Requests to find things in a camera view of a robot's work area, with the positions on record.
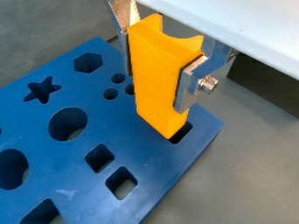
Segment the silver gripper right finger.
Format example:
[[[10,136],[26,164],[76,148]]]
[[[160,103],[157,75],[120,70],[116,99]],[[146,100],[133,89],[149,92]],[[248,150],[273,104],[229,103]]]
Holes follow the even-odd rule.
[[[200,55],[181,68],[173,100],[173,108],[180,114],[196,103],[200,92],[210,94],[214,91],[218,81],[210,74],[238,53],[234,48],[208,36],[202,38],[200,50]]]

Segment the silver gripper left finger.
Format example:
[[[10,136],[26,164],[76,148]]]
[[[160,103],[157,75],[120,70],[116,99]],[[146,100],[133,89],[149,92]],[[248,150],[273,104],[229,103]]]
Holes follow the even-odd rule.
[[[140,21],[136,0],[104,0],[116,27],[118,44],[124,52],[125,73],[132,74],[128,27]]]

